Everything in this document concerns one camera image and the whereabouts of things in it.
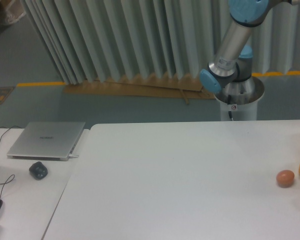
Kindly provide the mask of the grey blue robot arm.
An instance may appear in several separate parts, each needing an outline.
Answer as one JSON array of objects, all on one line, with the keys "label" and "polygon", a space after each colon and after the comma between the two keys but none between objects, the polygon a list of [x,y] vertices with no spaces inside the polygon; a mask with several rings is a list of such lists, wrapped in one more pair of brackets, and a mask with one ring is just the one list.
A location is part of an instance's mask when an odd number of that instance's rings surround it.
[{"label": "grey blue robot arm", "polygon": [[265,91],[252,71],[300,70],[300,0],[230,0],[230,25],[207,69],[203,87],[228,105],[259,100]]}]

